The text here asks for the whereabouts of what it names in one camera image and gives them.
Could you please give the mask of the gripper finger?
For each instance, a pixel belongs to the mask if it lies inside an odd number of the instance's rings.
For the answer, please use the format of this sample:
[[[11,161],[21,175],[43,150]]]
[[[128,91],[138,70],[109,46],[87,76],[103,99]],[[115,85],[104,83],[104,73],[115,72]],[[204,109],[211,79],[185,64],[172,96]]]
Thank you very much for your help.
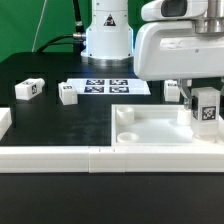
[[[192,109],[192,95],[188,88],[188,81],[186,79],[179,79],[178,88],[184,98],[184,107],[188,110],[191,110]]]

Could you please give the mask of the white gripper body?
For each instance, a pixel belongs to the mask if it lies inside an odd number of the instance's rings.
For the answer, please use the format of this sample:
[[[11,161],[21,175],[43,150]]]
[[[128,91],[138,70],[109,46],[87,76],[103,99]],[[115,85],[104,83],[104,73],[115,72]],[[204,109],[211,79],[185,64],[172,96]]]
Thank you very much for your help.
[[[152,0],[141,9],[134,72],[145,81],[224,75],[224,0]]]

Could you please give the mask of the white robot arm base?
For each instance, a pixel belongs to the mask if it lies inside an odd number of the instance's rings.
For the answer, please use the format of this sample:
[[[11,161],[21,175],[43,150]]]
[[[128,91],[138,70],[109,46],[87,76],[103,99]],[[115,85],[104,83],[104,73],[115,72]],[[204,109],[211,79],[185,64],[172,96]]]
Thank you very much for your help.
[[[86,30],[83,62],[121,66],[133,62],[133,29],[128,23],[128,0],[92,0],[92,22]]]

